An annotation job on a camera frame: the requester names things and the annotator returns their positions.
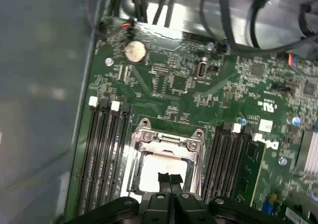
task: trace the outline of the motherboard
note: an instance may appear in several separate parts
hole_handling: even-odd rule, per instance
[[[96,41],[66,220],[159,191],[158,173],[205,202],[227,196],[270,215],[291,191],[318,192],[317,62],[108,21],[116,33]]]

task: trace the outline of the heatsink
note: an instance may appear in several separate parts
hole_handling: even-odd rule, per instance
[[[298,154],[297,169],[309,175],[318,173],[318,133],[305,131]]]

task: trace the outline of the blue component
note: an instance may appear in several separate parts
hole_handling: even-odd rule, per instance
[[[293,117],[292,123],[294,126],[300,125],[301,123],[300,118],[298,116]]]
[[[268,200],[264,201],[262,206],[262,212],[272,216],[273,211],[274,211],[274,207],[269,203],[269,201]]]
[[[314,200],[314,201],[318,201],[318,197],[315,193],[310,193],[310,197]]]
[[[229,50],[230,44],[228,43],[228,41],[225,42],[225,46],[226,46],[226,49]]]
[[[247,120],[245,118],[241,118],[239,120],[239,123],[242,125],[242,126],[245,126],[247,124]]]

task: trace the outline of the ram slot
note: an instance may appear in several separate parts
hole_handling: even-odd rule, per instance
[[[235,162],[233,165],[233,170],[231,170],[231,184],[230,184],[230,196],[233,197],[234,195],[234,190],[237,184],[237,180],[238,180],[238,175],[239,175],[239,169],[240,169],[240,164],[242,161],[242,154],[246,153],[247,150],[247,146],[248,146],[248,142],[251,140],[251,136],[249,135],[241,135],[240,137],[240,141],[239,141],[239,145],[237,146],[237,156],[235,157]]]
[[[226,195],[226,188],[227,187],[227,178],[229,176],[229,169],[231,168],[229,166],[229,163],[231,162],[231,160],[233,159],[232,156],[233,154],[233,148],[236,146],[237,142],[238,142],[238,138],[237,138],[237,134],[231,134],[230,136],[230,141],[227,143],[226,148],[224,149],[224,159],[223,159],[223,163],[222,166],[219,168],[220,171],[220,176],[218,178],[218,184],[215,186],[217,186],[217,190],[216,190],[216,196],[225,196]]]
[[[98,131],[98,123],[100,114],[98,110],[92,110],[90,125],[87,135],[87,143],[85,148],[84,163],[81,172],[81,180],[79,185],[78,198],[78,216],[85,213],[86,199],[88,195],[88,187],[92,176],[92,154],[95,145],[96,133]]]
[[[102,158],[103,158],[103,145],[105,143],[106,139],[106,126],[108,123],[108,117],[109,117],[109,107],[107,105],[105,107],[101,108],[102,112],[102,121],[100,126],[100,133],[97,140],[97,149],[95,153],[95,161],[93,165],[93,178],[92,183],[90,185],[90,190],[87,198],[87,211],[91,211],[97,207],[97,193],[100,187],[100,178],[101,178],[101,165]]]
[[[245,133],[231,133],[228,123],[224,127],[218,126],[215,130],[203,185],[205,202],[216,196],[233,196],[242,154],[251,139]]]
[[[231,192],[232,192],[232,188],[233,188],[233,177],[231,175],[229,175],[230,173],[233,173],[233,171],[235,170],[234,166],[235,164],[238,162],[237,159],[239,157],[238,154],[240,154],[239,151],[239,147],[241,145],[241,138],[238,137],[235,142],[234,145],[232,147],[232,152],[231,152],[231,156],[230,156],[230,160],[229,160],[229,165],[226,169],[226,178],[225,178],[225,182],[224,182],[224,192],[223,192],[223,196],[225,197],[230,197]]]
[[[208,162],[208,167],[206,171],[206,177],[204,179],[203,184],[203,200],[208,201],[211,196],[211,187],[213,185],[214,181],[214,172],[216,169],[216,166],[219,162],[219,153],[222,150],[222,145],[224,143],[224,135],[225,132],[220,129],[220,127],[217,127],[214,134],[214,139],[212,143],[212,148],[210,151],[210,157]]]
[[[223,174],[225,172],[224,170],[224,166],[226,165],[226,163],[228,163],[228,159],[227,157],[229,156],[229,150],[231,148],[231,146],[233,145],[233,136],[231,134],[226,134],[224,135],[224,141],[222,144],[222,150],[219,153],[219,161],[218,164],[216,166],[215,169],[215,178],[213,181],[213,185],[212,185],[212,192],[211,192],[211,197],[216,197],[216,196],[220,196],[223,190]]]
[[[118,198],[118,194],[120,192],[121,182],[122,182],[122,175],[124,170],[121,168],[121,160],[124,152],[125,147],[125,140],[128,130],[129,124],[129,113],[130,113],[130,106],[128,104],[123,104],[122,112],[121,112],[121,122],[119,128],[117,129],[117,136],[116,136],[116,144],[117,148],[115,151],[115,156],[113,160],[113,171],[110,180],[112,181],[112,186],[110,189],[110,200],[112,201]]]
[[[111,111],[110,119],[107,127],[107,139],[105,141],[104,165],[102,169],[102,181],[98,191],[98,205],[104,205],[105,199],[109,195],[110,175],[111,175],[111,157],[114,152],[114,143],[116,139],[116,131],[119,121],[119,112]]]

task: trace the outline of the wire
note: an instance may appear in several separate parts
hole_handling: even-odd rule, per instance
[[[255,33],[255,24],[256,24],[257,15],[259,10],[264,8],[267,2],[268,0],[254,0],[251,5],[249,33],[250,33],[250,39],[251,39],[252,45],[255,48],[260,48],[256,38],[256,33]]]
[[[315,35],[315,32],[310,28],[306,20],[306,12],[310,10],[311,6],[309,4],[303,4],[300,7],[298,15],[299,28],[306,37]]]
[[[138,21],[143,22],[143,20],[141,19],[139,0],[134,0],[134,3],[135,3],[136,18],[137,18]]]
[[[298,56],[294,55],[294,54],[289,54],[288,56],[288,65],[291,67],[292,70],[295,71],[295,73],[297,73],[298,75],[301,75],[305,78],[318,78],[318,76],[316,75],[308,75],[306,73],[304,73],[303,71],[299,70],[296,66],[295,66],[295,60],[297,60]]]
[[[90,0],[86,0],[85,1],[85,7],[86,7],[86,16],[87,16],[87,20],[88,20],[88,25],[93,30],[93,32],[94,32],[94,34],[96,36],[98,36],[98,37],[104,39],[105,41],[107,41],[108,38],[114,36],[115,34],[117,34],[117,33],[119,33],[121,31],[122,27],[120,26],[119,28],[116,28],[116,29],[112,30],[110,33],[100,32],[99,28],[94,23],[93,15],[92,15],[91,9],[90,9]]]
[[[116,16],[116,17],[119,17],[120,2],[121,2],[121,0],[115,1],[114,16]]]
[[[164,26],[167,28],[170,27],[173,8],[174,8],[174,2],[175,2],[175,0],[169,0],[169,2],[168,2],[167,14],[165,16],[165,21],[164,21]]]
[[[158,9],[157,9],[157,11],[155,13],[153,24],[158,24],[158,20],[159,20],[159,17],[161,15],[164,3],[165,3],[165,0],[159,0]]]
[[[299,47],[309,41],[313,41],[318,38],[318,34],[315,34],[313,36],[309,36],[304,40],[293,42],[288,45],[284,45],[278,48],[274,49],[266,49],[266,50],[261,50],[261,49],[240,49],[237,43],[235,42],[234,39],[234,34],[232,31],[232,25],[231,25],[231,16],[230,16],[230,8],[229,8],[229,0],[219,0],[220,3],[220,10],[221,10],[221,18],[222,18],[222,26],[224,33],[226,35],[226,38],[230,44],[230,47],[233,51],[236,52],[236,54],[240,56],[264,56],[264,55],[269,55],[273,53],[281,53],[287,50],[294,49],[295,47]]]
[[[116,5],[116,0],[110,0],[107,16],[112,16],[113,15],[113,11],[115,9],[115,5]]]
[[[141,3],[141,13],[144,23],[148,23],[148,17],[147,17],[147,1],[146,0],[140,0]]]
[[[213,38],[216,41],[219,41],[220,39],[212,32],[212,30],[209,27],[209,24],[207,22],[207,19],[205,17],[205,13],[204,13],[204,4],[205,4],[206,0],[200,0],[200,20],[201,20],[201,24],[203,26],[203,28],[205,29],[205,31],[211,36],[211,38]]]

